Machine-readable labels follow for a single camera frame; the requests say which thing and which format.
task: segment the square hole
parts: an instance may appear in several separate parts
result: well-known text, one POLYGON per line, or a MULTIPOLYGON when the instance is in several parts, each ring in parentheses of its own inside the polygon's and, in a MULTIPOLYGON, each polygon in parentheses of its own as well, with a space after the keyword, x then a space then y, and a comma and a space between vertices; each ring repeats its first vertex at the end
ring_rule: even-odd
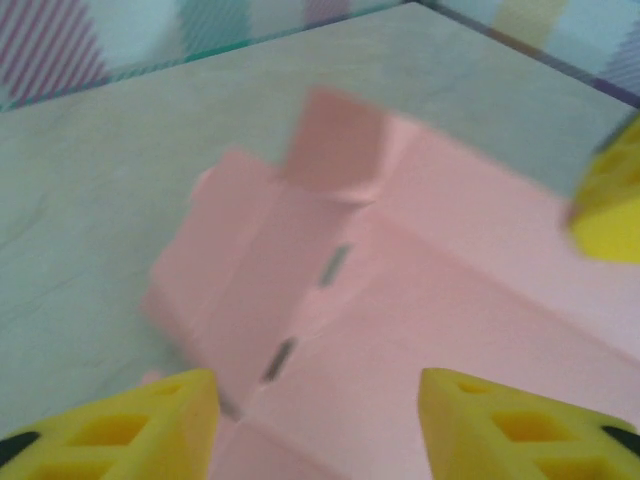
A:
POLYGON ((149 419, 144 415, 113 415, 86 425, 70 442, 72 446, 129 445, 149 419))
POLYGON ((43 465, 29 477, 29 480, 100 480, 109 468, 109 463, 43 465))
POLYGON ((562 442, 574 438, 552 417, 538 412, 501 412, 492 419, 512 442, 562 442))
POLYGON ((630 480, 601 458, 554 458, 537 460, 549 480, 630 480))
POLYGON ((474 385, 473 383, 461 382, 458 383, 458 388, 465 393, 487 393, 489 391, 488 387, 484 385, 474 385))

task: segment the striped wall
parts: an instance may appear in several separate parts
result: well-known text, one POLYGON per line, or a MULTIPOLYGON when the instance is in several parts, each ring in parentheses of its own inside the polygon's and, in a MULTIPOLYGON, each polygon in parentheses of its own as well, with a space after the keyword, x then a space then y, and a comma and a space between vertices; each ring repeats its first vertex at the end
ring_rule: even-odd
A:
POLYGON ((401 0, 0 0, 0 110, 401 0))
POLYGON ((640 0, 437 0, 431 6, 640 107, 640 0))

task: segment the pink stripe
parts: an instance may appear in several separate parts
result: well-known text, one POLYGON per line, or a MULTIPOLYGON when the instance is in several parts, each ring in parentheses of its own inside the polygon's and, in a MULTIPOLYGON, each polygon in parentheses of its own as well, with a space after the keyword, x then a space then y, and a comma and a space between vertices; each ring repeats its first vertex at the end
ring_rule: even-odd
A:
MULTIPOLYGON (((31 50, 29 51, 29 53, 25 55, 27 58, 27 61, 24 62, 24 65, 22 66, 22 70, 18 74, 18 78, 16 79, 13 85, 13 88, 11 89, 12 96, 18 93, 19 86, 22 84, 22 80, 24 79, 24 76, 26 75, 27 71, 33 64, 34 60, 36 58, 40 58, 42 56, 42 53, 46 51, 46 47, 42 48, 42 51, 40 51, 42 47, 42 41, 44 40, 46 33, 49 32, 50 30, 49 25, 52 24, 56 16, 56 13, 58 13, 59 6, 60 6, 60 0, 56 0, 56 4, 51 8, 51 11, 49 12, 49 16, 43 20, 43 25, 42 25, 42 28, 40 28, 40 33, 38 34, 38 37, 36 38, 36 40, 33 42, 33 46, 31 47, 31 50)), ((36 78, 37 76, 38 76, 38 69, 36 69, 33 72, 25 91, 29 88, 31 84, 33 84, 33 79, 36 78)))
POLYGON ((45 55, 45 57, 42 60, 42 65, 39 65, 38 68, 41 68, 42 72, 45 72, 44 75, 41 75, 40 77, 42 78, 42 81, 40 82, 40 84, 34 84, 34 90, 37 89, 38 87, 42 88, 44 85, 47 84, 47 81, 49 80, 49 76, 53 73, 55 66, 57 65, 57 61, 58 61, 58 57, 61 55, 61 36, 64 32, 65 27, 67 26, 67 24, 69 24, 69 20, 71 19, 71 12, 73 10, 74 5, 74 1, 70 0, 69 3, 67 4, 67 7, 65 8, 64 12, 61 13, 60 15, 60 23, 58 24, 58 27, 56 28, 56 31, 53 33, 53 36, 51 37, 51 41, 49 42, 49 49, 47 51, 47 54, 45 55), (45 70, 45 66, 47 65, 47 61, 51 61, 51 63, 49 64, 49 66, 46 68, 45 70))
POLYGON ((106 81, 107 77, 104 76, 104 62, 100 62, 96 68, 95 73, 91 75, 91 77, 89 77, 87 84, 95 87, 106 83, 106 81))
POLYGON ((18 5, 18 0, 9 0, 9 6, 7 7, 7 11, 4 12, 2 16, 2 20, 0 20, 0 32, 4 32, 5 27, 7 26, 7 22, 13 15, 13 11, 16 9, 16 5, 18 5))
POLYGON ((83 15, 83 13, 84 13, 84 8, 81 8, 77 10, 73 18, 69 20, 70 22, 69 30, 67 30, 67 33, 62 40, 62 43, 59 45, 58 51, 56 52, 56 56, 54 57, 53 62, 51 62, 51 65, 49 65, 49 69, 45 74, 44 80, 42 81, 42 83, 40 84, 40 87, 38 88, 38 93, 36 94, 36 97, 40 97, 44 93, 47 85, 49 84, 49 78, 53 75, 53 72, 56 66, 59 65, 60 58, 62 57, 62 55, 65 54, 67 50, 67 44, 69 43, 69 40, 73 36, 73 33, 78 29, 80 17, 83 15))
POLYGON ((4 65, 7 54, 9 53, 9 50, 11 49, 11 46, 16 39, 18 30, 20 30, 20 27, 24 23, 24 17, 27 15, 27 11, 29 10, 29 8, 31 8, 32 3, 33 0, 28 0, 28 2, 24 4, 24 8, 20 12, 18 19, 16 20, 16 24, 13 26, 13 30, 11 30, 11 33, 9 34, 9 38, 6 41, 7 43, 4 44, 4 48, 2 49, 2 52, 0 52, 0 65, 4 65))
POLYGON ((93 70, 93 67, 95 66, 98 60, 98 56, 100 56, 100 50, 96 50, 95 52, 93 52, 93 55, 87 62, 87 66, 84 67, 83 72, 80 74, 80 77, 78 78, 77 85, 79 87, 83 86, 84 82, 87 80, 87 78, 89 78, 89 72, 93 70))
POLYGON ((306 0, 304 23, 314 25, 349 14, 349 0, 306 0))
POLYGON ((65 74, 67 73, 68 67, 71 64, 71 61, 73 60, 75 53, 78 51, 78 48, 80 47, 80 45, 82 45, 82 42, 84 41, 85 37, 89 33, 90 28, 91 28, 91 22, 85 23, 84 26, 82 27, 82 30, 80 30, 80 34, 78 35, 78 38, 76 39, 75 43, 69 46, 64 62, 62 63, 63 68, 60 70, 60 73, 58 73, 58 76, 53 82, 53 86, 51 87, 49 94, 53 95, 58 91, 58 88, 60 87, 60 83, 62 82, 62 79, 64 78, 65 74))
MULTIPOLYGON (((57 0, 56 1, 56 5, 53 7, 52 18, 51 18, 51 24, 52 25, 55 22, 55 15, 58 12, 60 12, 60 6, 62 5, 62 1, 63 0, 57 0)), ((31 95, 33 93, 33 91, 35 90, 36 81, 42 77, 41 74, 44 72, 44 67, 45 67, 45 63, 47 61, 47 58, 49 58, 49 56, 51 55, 52 47, 54 45, 54 42, 58 38, 58 35, 60 34, 60 28, 64 24, 64 18, 65 18, 64 16, 60 17, 60 21, 58 23, 58 27, 55 30, 55 33, 51 36, 51 39, 49 40, 49 43, 47 45, 44 45, 44 47, 42 48, 42 50, 40 52, 40 55, 38 56, 38 60, 36 61, 36 66, 35 66, 35 68, 33 70, 33 74, 31 75, 31 78, 29 79, 29 83, 27 84, 26 88, 24 89, 24 92, 22 93, 22 97, 20 98, 20 102, 24 102, 29 97, 29 95, 31 95)))
POLYGON ((13 58, 11 59, 11 64, 9 65, 9 69, 5 72, 4 77, 2 77, 2 81, 4 83, 9 83, 16 67, 18 66, 18 62, 20 62, 20 60, 24 58, 22 56, 24 49, 29 43, 29 40, 31 40, 31 37, 33 36, 36 25, 38 24, 38 22, 40 21, 40 18, 42 17, 42 12, 44 11, 44 7, 46 4, 47 4, 46 1, 40 0, 40 6, 38 7, 38 10, 36 10, 36 13, 33 16, 33 18, 31 19, 31 23, 27 27, 27 32, 25 33, 24 37, 22 37, 22 42, 20 42, 18 49, 16 50, 16 52, 13 55, 13 58))
POLYGON ((82 53, 80 53, 78 59, 73 62, 73 71, 71 72, 71 74, 67 78, 67 81, 63 85, 63 88, 69 88, 69 87, 71 87, 71 86, 73 86, 75 84, 75 80, 77 80, 76 77, 78 76, 78 74, 81 71, 83 71, 83 68, 81 68, 81 67, 86 66, 85 59, 89 55, 89 52, 91 51, 91 48, 93 47, 93 45, 95 43, 96 43, 96 36, 95 35, 91 35, 91 38, 89 38, 89 41, 84 46, 84 49, 82 50, 82 53))

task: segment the gray floor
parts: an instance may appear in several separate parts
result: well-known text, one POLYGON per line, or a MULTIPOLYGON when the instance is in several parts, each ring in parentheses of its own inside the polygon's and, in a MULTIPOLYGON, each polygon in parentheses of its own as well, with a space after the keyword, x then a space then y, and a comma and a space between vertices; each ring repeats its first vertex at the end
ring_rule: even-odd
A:
POLYGON ((282 156, 306 88, 436 125, 569 195, 630 110, 407 5, 0 116, 0 434, 185 367, 137 311, 196 175, 282 156))

